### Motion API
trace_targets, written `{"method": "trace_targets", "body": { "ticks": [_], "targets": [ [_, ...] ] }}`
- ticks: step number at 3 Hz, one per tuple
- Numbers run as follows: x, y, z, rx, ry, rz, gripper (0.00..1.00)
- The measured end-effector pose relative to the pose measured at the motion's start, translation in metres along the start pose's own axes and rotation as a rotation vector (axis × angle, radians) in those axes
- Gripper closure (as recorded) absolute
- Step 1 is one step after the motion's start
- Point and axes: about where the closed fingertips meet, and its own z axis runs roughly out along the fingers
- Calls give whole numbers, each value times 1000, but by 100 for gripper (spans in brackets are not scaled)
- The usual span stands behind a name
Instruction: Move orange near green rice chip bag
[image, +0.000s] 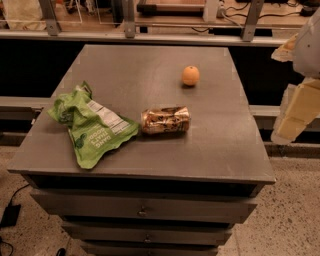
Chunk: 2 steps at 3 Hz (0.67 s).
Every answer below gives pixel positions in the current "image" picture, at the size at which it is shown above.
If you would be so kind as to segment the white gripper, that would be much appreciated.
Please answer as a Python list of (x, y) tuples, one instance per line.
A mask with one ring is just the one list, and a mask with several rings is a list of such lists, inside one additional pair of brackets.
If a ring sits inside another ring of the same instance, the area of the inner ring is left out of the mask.
[(284, 91), (280, 113), (276, 118), (271, 141), (287, 145), (320, 114), (320, 10), (317, 10), (297, 34), (271, 54), (273, 60), (292, 62), (297, 73), (306, 78)]

